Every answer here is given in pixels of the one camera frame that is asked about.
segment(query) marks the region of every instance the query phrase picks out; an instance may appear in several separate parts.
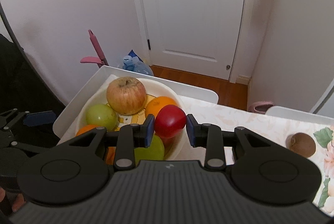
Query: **green fruit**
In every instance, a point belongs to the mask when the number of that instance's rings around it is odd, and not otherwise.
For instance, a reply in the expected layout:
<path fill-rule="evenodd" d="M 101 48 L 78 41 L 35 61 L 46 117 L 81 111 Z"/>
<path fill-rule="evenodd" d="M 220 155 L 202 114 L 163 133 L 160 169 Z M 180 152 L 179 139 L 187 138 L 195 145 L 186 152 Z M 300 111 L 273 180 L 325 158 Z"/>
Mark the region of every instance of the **green fruit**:
<path fill-rule="evenodd" d="M 106 127 L 107 130 L 112 131 L 117 123 L 117 114 L 108 105 L 95 104 L 88 108 L 86 112 L 87 124 L 93 124 Z"/>
<path fill-rule="evenodd" d="M 136 165 L 140 160 L 162 161 L 165 155 L 165 147 L 160 137 L 153 135 L 152 142 L 148 148 L 135 148 Z"/>

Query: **baseboard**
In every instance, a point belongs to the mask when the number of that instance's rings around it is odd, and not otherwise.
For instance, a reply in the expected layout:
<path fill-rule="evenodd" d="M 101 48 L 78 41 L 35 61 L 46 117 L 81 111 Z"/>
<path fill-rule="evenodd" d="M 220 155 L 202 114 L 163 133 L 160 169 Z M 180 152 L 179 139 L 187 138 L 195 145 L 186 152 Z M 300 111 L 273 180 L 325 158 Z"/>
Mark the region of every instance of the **baseboard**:
<path fill-rule="evenodd" d="M 239 75 L 236 79 L 236 83 L 237 84 L 245 84 L 245 85 L 248 85 L 249 84 L 249 81 L 250 81 L 250 77 L 246 77 L 246 76 L 241 76 Z"/>

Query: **wooden floor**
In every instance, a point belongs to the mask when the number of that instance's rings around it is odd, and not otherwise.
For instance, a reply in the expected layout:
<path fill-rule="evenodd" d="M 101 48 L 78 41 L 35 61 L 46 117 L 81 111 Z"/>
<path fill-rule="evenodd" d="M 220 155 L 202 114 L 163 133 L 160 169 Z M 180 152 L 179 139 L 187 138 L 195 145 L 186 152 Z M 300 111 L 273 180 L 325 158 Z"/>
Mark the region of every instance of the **wooden floor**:
<path fill-rule="evenodd" d="M 241 110 L 247 108 L 247 86 L 244 84 L 232 84 L 227 80 L 156 65 L 151 68 L 156 77 L 215 91 L 219 96 L 218 104 Z"/>

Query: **pink slipper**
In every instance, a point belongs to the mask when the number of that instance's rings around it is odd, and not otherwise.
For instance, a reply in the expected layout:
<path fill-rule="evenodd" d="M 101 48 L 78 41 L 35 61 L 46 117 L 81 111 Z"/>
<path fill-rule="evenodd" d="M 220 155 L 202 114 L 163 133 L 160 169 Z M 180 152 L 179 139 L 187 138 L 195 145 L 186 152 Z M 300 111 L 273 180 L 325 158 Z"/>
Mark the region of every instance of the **pink slipper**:
<path fill-rule="evenodd" d="M 257 114 L 265 114 L 266 111 L 273 107 L 274 103 L 272 101 L 257 101 L 254 102 L 251 106 L 249 106 L 248 111 L 251 113 L 257 113 Z"/>

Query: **brown round object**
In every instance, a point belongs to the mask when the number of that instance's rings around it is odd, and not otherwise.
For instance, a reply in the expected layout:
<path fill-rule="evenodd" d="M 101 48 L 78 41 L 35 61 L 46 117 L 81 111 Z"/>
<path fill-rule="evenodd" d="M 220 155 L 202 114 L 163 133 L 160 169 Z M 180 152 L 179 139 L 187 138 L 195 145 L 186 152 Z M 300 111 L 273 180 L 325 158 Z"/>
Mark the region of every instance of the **brown round object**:
<path fill-rule="evenodd" d="M 133 115 L 144 108 L 146 90 L 136 78 L 121 77 L 109 84 L 106 99 L 115 112 L 122 115 Z"/>
<path fill-rule="evenodd" d="M 315 153 L 315 142 L 306 133 L 296 133 L 291 137 L 289 149 L 305 158 Z"/>

